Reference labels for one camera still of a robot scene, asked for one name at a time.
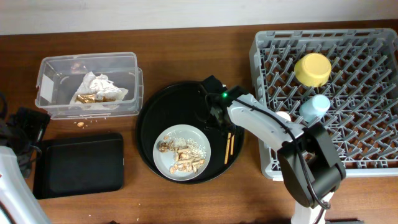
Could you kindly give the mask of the pink plastic cup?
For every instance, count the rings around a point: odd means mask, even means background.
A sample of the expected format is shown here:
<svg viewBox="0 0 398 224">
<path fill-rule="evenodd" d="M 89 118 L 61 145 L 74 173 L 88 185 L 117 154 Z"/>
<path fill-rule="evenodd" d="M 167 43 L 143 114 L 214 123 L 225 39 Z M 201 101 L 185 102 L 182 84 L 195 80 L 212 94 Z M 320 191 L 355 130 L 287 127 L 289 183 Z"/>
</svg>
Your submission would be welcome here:
<svg viewBox="0 0 398 224">
<path fill-rule="evenodd" d="M 290 115 L 287 112 L 285 112 L 285 111 L 277 111 L 276 114 L 279 115 L 280 117 L 286 119 L 287 121 L 291 121 L 292 120 Z"/>
</svg>

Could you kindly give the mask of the light blue plastic cup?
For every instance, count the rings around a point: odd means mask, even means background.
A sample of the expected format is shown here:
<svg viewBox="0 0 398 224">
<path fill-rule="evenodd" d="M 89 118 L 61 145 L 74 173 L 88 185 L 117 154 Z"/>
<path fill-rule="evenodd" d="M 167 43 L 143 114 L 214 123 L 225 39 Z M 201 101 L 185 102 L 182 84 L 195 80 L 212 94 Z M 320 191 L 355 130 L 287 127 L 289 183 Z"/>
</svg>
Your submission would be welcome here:
<svg viewBox="0 0 398 224">
<path fill-rule="evenodd" d="M 315 118 L 322 118 L 329 110 L 330 105 L 330 100 L 325 95 L 315 95 L 300 107 L 299 113 L 309 123 Z"/>
</svg>

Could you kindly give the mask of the yellow plastic bowl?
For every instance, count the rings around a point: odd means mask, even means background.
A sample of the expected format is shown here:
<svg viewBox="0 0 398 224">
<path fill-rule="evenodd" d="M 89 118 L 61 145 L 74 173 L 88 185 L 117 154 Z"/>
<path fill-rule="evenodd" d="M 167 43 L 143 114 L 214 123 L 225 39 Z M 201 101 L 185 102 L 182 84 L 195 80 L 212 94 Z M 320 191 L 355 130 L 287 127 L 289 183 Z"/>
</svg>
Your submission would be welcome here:
<svg viewBox="0 0 398 224">
<path fill-rule="evenodd" d="M 330 61 L 320 53 L 310 53 L 301 58 L 294 67 L 296 79 L 309 87 L 323 86 L 331 73 Z"/>
</svg>

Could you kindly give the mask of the white napkin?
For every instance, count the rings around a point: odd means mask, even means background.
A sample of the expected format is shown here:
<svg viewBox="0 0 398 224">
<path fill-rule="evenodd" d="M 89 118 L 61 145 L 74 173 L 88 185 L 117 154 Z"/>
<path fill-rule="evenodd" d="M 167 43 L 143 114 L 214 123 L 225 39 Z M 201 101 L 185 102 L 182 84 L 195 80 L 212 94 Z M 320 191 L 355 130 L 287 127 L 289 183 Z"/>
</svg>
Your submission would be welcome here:
<svg viewBox="0 0 398 224">
<path fill-rule="evenodd" d="M 127 88 L 118 87 L 111 81 L 107 75 L 95 75 L 93 72 L 88 72 L 84 77 L 77 91 L 73 94 L 70 100 L 70 108 L 72 106 L 81 106 L 82 110 L 115 110 L 119 108 L 118 103 L 127 99 L 127 94 L 131 91 Z M 76 102 L 77 95 L 91 95 L 105 96 L 106 98 L 114 98 L 115 101 L 102 103 L 87 103 L 83 104 Z"/>
</svg>

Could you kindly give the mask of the gold snack wrapper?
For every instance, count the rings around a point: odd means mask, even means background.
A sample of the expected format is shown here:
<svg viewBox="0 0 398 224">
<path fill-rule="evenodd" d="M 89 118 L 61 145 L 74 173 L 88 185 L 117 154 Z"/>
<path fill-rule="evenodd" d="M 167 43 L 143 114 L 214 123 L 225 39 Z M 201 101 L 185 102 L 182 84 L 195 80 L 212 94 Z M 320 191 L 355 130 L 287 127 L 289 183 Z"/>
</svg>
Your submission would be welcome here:
<svg viewBox="0 0 398 224">
<path fill-rule="evenodd" d="M 91 95 L 77 95 L 75 101 L 87 104 L 87 103 L 102 103 L 102 102 L 115 101 L 115 99 L 106 98 L 105 96 L 98 96 L 97 94 L 91 94 Z"/>
</svg>

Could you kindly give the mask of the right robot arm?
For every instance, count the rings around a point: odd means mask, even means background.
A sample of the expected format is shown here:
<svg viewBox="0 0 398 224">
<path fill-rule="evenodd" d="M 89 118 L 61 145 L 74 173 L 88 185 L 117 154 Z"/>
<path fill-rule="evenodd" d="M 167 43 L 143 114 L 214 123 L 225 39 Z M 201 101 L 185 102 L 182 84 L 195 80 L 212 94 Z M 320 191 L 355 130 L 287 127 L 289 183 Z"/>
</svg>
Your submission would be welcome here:
<svg viewBox="0 0 398 224">
<path fill-rule="evenodd" d="M 243 128 L 273 149 L 284 185 L 295 199 L 291 223 L 326 223 L 330 200 L 346 177 L 346 170 L 327 130 L 293 123 L 260 104 L 240 86 L 226 88 L 209 76 L 200 93 L 208 111 L 206 124 L 234 134 Z"/>
</svg>

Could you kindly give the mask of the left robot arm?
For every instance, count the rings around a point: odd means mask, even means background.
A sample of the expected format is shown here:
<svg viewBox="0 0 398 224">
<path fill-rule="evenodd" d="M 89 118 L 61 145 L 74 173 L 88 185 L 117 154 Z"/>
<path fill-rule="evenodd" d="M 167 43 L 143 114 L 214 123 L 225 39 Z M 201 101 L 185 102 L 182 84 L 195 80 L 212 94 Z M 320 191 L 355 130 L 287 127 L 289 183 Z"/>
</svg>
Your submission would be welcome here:
<svg viewBox="0 0 398 224">
<path fill-rule="evenodd" d="M 50 223 L 25 181 L 42 156 L 37 145 L 50 117 L 28 108 L 10 116 L 7 111 L 1 95 L 1 223 Z"/>
</svg>

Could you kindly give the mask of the grey dishwasher rack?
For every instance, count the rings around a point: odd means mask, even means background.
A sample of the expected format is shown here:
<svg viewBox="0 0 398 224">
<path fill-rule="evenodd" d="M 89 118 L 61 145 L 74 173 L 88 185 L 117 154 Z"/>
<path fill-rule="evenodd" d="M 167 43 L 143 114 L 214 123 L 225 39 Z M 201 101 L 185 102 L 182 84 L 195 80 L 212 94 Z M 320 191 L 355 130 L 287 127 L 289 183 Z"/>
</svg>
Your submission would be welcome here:
<svg viewBox="0 0 398 224">
<path fill-rule="evenodd" d="M 310 53 L 331 63 L 318 88 L 295 78 Z M 268 30 L 249 51 L 257 100 L 304 123 L 300 107 L 322 94 L 330 108 L 318 121 L 328 130 L 348 177 L 397 175 L 397 33 L 392 29 Z"/>
</svg>

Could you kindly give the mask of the clear plastic waste bin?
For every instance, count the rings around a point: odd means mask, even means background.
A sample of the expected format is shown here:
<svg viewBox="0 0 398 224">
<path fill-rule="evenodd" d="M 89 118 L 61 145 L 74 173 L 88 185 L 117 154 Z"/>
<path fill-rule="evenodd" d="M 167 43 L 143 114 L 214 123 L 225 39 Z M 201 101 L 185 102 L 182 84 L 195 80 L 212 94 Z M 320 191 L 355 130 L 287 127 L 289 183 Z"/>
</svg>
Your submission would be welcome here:
<svg viewBox="0 0 398 224">
<path fill-rule="evenodd" d="M 120 101 L 82 103 L 78 89 L 88 73 L 106 75 L 114 86 L 127 90 Z M 142 108 L 143 72 L 132 52 L 47 57 L 40 64 L 36 107 L 51 119 L 85 119 L 135 116 Z"/>
</svg>

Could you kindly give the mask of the round black tray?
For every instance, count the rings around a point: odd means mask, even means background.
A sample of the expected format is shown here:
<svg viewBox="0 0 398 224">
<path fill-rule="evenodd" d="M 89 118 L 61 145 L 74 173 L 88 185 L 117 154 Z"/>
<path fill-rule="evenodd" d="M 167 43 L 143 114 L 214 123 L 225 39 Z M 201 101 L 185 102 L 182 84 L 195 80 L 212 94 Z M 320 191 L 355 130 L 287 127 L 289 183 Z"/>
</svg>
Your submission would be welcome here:
<svg viewBox="0 0 398 224">
<path fill-rule="evenodd" d="M 162 131 L 177 124 L 187 124 L 202 131 L 211 146 L 211 157 L 207 168 L 192 180 L 182 184 L 200 184 L 215 179 L 226 172 L 238 158 L 244 144 L 244 129 L 235 129 L 233 154 L 224 161 L 227 132 L 212 128 L 203 122 L 207 115 L 204 97 L 200 93 L 200 82 L 181 82 L 170 85 L 146 101 L 136 123 L 136 147 L 152 172 L 171 181 L 156 168 L 153 158 L 155 140 Z"/>
</svg>

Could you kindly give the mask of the food scraps on plate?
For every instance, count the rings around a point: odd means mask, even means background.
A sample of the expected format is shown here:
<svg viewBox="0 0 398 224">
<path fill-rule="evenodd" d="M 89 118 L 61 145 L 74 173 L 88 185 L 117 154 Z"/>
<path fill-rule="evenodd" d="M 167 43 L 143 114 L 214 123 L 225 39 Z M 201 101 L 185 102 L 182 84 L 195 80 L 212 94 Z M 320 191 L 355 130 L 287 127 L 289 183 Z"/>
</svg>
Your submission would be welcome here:
<svg viewBox="0 0 398 224">
<path fill-rule="evenodd" d="M 173 163 L 169 169 L 171 174 L 176 171 L 196 174 L 206 162 L 206 152 L 193 139 L 164 136 L 159 143 L 159 151 L 173 153 Z"/>
</svg>

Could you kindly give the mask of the grey plate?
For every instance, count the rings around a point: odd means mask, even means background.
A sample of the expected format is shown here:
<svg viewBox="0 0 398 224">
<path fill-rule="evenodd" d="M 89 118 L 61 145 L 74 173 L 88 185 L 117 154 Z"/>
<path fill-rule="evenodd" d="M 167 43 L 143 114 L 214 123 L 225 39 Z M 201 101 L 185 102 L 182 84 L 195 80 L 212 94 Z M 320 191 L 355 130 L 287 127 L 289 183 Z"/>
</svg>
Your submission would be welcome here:
<svg viewBox="0 0 398 224">
<path fill-rule="evenodd" d="M 194 174 L 193 172 L 179 172 L 179 171 L 176 171 L 176 173 L 171 174 L 169 169 L 173 163 L 173 158 L 174 158 L 173 153 L 159 151 L 159 143 L 164 139 L 164 136 L 170 136 L 172 139 L 184 138 L 184 139 L 193 139 L 194 141 L 196 141 L 200 145 L 200 147 L 206 152 L 205 165 L 201 167 L 196 174 Z M 176 181 L 188 181 L 198 177 L 200 174 L 204 172 L 204 170 L 208 166 L 210 158 L 211 158 L 211 146 L 208 138 L 198 128 L 186 124 L 178 124 L 167 128 L 156 139 L 153 148 L 153 159 L 156 168 L 167 178 Z"/>
</svg>

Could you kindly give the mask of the black rectangular tray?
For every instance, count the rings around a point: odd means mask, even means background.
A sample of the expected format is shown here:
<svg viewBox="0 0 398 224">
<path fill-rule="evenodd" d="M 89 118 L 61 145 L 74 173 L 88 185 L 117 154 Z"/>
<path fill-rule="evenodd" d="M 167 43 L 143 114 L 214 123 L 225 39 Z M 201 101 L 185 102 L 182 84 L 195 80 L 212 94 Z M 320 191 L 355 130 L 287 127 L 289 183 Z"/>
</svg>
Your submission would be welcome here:
<svg viewBox="0 0 398 224">
<path fill-rule="evenodd" d="M 119 133 L 39 144 L 33 194 L 38 200 L 119 190 L 124 185 L 124 141 Z"/>
</svg>

